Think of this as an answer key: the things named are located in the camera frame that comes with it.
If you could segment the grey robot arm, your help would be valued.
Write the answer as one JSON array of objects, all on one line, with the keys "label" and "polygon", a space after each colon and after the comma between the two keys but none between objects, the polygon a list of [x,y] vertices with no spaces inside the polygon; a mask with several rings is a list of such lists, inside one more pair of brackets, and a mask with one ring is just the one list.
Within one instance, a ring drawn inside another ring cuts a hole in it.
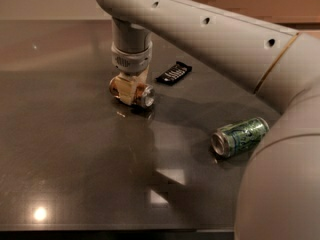
[{"label": "grey robot arm", "polygon": [[320,41],[190,0],[96,1],[280,113],[242,176],[235,240],[320,240]]}]

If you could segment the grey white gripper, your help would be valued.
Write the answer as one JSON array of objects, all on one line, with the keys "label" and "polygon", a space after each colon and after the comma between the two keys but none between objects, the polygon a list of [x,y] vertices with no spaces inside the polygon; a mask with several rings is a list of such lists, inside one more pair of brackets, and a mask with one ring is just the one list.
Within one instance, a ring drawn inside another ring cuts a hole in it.
[{"label": "grey white gripper", "polygon": [[[112,44],[111,46],[113,65],[121,72],[126,73],[120,73],[115,78],[115,84],[119,93],[120,101],[126,105],[135,104],[136,90],[139,81],[141,83],[147,82],[149,72],[149,68],[147,67],[152,59],[152,48],[153,44],[149,43],[149,47],[145,51],[128,53],[119,50],[115,44]],[[135,74],[140,74],[139,80],[137,76],[131,76]]]}]

